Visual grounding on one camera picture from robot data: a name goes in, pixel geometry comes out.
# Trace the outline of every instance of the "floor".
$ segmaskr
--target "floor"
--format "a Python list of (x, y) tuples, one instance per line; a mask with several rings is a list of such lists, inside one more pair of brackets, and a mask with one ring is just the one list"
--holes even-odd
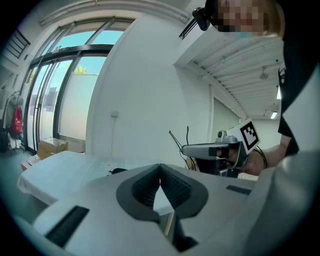
[(12, 152), (12, 157), (10, 151), (0, 153), (0, 196), (12, 215), (22, 217), (32, 224), (47, 205), (17, 188), (17, 181), (22, 173), (21, 162), (30, 156), (31, 154), (23, 153), (21, 149)]

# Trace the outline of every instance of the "black slot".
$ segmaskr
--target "black slot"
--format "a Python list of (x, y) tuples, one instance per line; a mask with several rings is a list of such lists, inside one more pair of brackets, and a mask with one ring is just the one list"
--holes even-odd
[(244, 194), (244, 195), (249, 195), (251, 192), (251, 189), (249, 188), (245, 188), (245, 187), (240, 187), (240, 186), (234, 186), (234, 185), (229, 185), (226, 187), (227, 190), (231, 190), (240, 194)]
[(65, 246), (88, 212), (87, 208), (75, 206), (45, 237), (57, 246)]

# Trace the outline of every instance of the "white table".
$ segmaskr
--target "white table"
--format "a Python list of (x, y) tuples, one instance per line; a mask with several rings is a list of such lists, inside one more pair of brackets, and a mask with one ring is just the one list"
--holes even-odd
[[(17, 187), (51, 205), (79, 191), (89, 182), (110, 175), (115, 168), (130, 170), (158, 163), (157, 160), (96, 157), (64, 151), (25, 170), (18, 179)], [(161, 187), (155, 195), (153, 209), (160, 215), (173, 212)]]

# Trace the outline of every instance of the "white wall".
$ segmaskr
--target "white wall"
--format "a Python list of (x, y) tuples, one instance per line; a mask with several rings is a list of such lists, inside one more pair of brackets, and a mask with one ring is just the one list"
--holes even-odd
[(156, 159), (184, 166), (181, 144), (208, 142), (209, 85), (172, 65), (184, 27), (145, 14), (118, 40), (93, 90), (86, 127), (86, 152), (114, 157)]
[(252, 122), (260, 138), (258, 146), (261, 149), (266, 150), (280, 143), (279, 120), (252, 120)]
[(215, 142), (219, 131), (226, 131), (239, 124), (239, 117), (216, 99), (214, 99), (213, 106), (211, 141)]

